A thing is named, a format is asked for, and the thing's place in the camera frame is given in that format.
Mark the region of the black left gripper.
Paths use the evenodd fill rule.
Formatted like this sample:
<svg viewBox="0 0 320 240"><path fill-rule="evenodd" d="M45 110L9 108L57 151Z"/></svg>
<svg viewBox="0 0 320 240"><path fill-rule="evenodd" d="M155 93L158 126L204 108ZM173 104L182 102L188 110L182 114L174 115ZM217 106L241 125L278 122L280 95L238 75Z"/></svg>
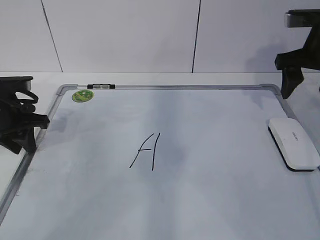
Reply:
<svg viewBox="0 0 320 240"><path fill-rule="evenodd" d="M47 129L49 117L35 113L39 98L31 91L0 91L0 145L18 155L21 149L34 153L37 149L34 128Z"/></svg>

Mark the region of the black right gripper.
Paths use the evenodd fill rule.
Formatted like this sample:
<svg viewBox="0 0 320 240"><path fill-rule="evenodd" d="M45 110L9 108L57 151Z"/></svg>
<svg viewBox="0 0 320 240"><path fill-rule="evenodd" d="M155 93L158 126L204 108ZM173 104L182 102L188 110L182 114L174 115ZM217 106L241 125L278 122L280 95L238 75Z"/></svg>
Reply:
<svg viewBox="0 0 320 240"><path fill-rule="evenodd" d="M320 70L320 25L311 28L302 48L277 54L274 63L282 71L282 98L288 99L304 81L302 69Z"/></svg>

